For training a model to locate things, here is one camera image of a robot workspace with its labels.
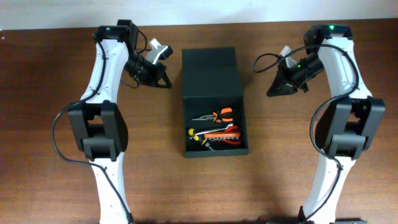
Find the orange handled needle-nose pliers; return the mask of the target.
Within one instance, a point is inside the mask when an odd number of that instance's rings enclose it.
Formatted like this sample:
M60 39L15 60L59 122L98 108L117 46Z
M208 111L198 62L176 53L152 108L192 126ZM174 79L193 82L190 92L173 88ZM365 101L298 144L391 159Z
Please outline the orange handled needle-nose pliers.
M212 112L212 114L205 114L197 118L193 118L192 121L209 121L215 123L228 123L234 120L232 108L222 108L219 111Z

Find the orange screwdriver bit holder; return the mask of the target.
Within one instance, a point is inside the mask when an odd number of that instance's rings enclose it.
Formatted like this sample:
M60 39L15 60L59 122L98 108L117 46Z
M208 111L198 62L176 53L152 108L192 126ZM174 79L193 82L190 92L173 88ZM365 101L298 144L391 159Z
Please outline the orange screwdriver bit holder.
M212 140L212 141L219 141L219 140L230 140L230 141L235 141L239 140L241 137L240 132L214 132L214 133L207 133L204 134L204 137L206 139Z

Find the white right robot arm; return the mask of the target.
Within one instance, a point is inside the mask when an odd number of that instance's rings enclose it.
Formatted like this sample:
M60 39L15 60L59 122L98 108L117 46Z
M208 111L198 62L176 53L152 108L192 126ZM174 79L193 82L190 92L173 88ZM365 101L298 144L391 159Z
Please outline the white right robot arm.
M346 177L374 139L385 112L361 78L348 26L319 24L306 31L306 57L296 62L285 47L269 97L308 91L307 82L325 72L331 97L314 112L310 140L318 152L318 167L310 195L300 207L297 223L336 223L336 207Z

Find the red handled cutting pliers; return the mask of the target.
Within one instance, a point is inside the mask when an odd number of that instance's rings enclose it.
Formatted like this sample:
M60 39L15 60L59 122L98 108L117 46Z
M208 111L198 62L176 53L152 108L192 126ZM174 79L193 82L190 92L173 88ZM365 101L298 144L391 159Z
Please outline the red handled cutting pliers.
M225 142L230 145L240 145L241 144L241 132L237 126L232 126L227 128L221 133L221 136L218 138L219 142Z

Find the silver double-ended wrench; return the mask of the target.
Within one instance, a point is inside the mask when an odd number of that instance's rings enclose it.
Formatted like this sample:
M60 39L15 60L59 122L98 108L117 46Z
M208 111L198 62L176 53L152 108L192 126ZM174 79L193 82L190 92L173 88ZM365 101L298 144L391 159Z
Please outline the silver double-ended wrench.
M228 128L232 127L234 124L229 123L225 128L217 128L217 129L211 129L211 130L206 130L206 131L200 131L198 133L195 133L194 136L202 135L202 134L207 134L207 133L213 133L217 131L224 131L227 130Z

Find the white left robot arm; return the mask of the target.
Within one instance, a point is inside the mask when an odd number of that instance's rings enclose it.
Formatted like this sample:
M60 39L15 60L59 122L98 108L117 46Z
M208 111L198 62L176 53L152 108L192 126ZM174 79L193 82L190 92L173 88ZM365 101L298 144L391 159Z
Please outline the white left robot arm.
M128 128L118 108L123 72L137 86L172 87L162 63L173 50L156 39L147 40L147 55L137 49L141 30L131 20L99 26L93 39L96 57L88 86L80 100L67 108L77 148L95 175L100 204L100 223L134 223L124 189L123 158Z

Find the yellow black handled screwdriver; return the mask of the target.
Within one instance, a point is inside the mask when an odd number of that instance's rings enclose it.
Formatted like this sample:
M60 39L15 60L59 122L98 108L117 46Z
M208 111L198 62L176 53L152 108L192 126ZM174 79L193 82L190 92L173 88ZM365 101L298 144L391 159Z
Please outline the yellow black handled screwdriver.
M190 128L188 130L188 135L190 136L190 139L196 141L199 143L199 145L209 151L214 151L214 149L210 146L210 143L206 140L204 137L204 134L197 134L195 129Z

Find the black box with flip lid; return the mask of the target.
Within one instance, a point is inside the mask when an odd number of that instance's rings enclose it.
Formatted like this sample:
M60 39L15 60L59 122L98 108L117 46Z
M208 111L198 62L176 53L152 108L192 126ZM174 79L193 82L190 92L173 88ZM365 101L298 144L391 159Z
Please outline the black box with flip lid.
M244 94L236 52L233 47L210 49L184 49L182 51L182 101L184 125L186 130L186 158L243 156L249 154L246 118L244 113ZM232 122L215 123L192 121L193 118L222 108L232 108ZM225 128L229 123L241 132L241 144L234 146L225 142L206 139L214 151L209 151L190 139L188 130L198 133L217 128Z

